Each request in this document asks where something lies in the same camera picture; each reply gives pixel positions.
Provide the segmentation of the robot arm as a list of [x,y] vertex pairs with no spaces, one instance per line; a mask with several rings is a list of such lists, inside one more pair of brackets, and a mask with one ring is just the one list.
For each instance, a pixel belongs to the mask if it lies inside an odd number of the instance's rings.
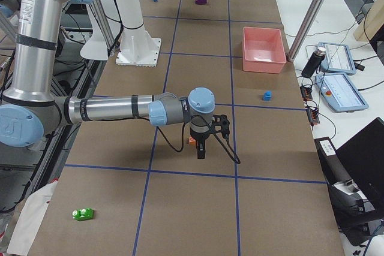
[[205,141],[214,133],[215,97],[207,88],[195,88],[187,97],[163,93],[80,99],[51,93],[62,7],[68,1],[93,0],[21,0],[13,79],[2,94],[1,142],[26,147],[67,125],[148,117],[155,127],[188,125],[203,159]]

